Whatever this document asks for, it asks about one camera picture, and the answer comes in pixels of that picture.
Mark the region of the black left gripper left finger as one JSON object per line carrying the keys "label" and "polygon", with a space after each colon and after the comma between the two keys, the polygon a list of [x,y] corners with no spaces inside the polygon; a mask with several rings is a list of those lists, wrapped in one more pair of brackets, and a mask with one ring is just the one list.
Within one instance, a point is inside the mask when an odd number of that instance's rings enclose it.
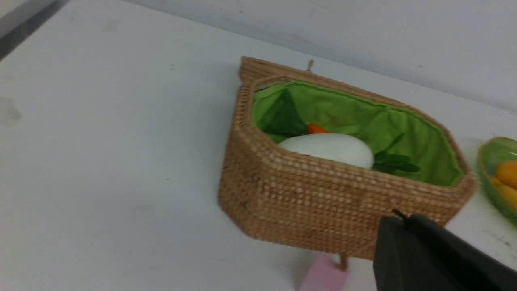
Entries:
{"label": "black left gripper left finger", "polygon": [[382,217],[374,254],[379,291],[463,291],[450,269],[455,259],[454,234],[431,219],[393,209]]}

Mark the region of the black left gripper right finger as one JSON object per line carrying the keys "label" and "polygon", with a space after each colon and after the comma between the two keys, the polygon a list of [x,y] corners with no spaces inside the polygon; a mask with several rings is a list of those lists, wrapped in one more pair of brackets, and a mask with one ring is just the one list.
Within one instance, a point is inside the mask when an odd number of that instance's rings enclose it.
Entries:
{"label": "black left gripper right finger", "polygon": [[445,273],[464,291],[515,291],[516,271],[491,258],[421,214],[408,217],[408,229]]}

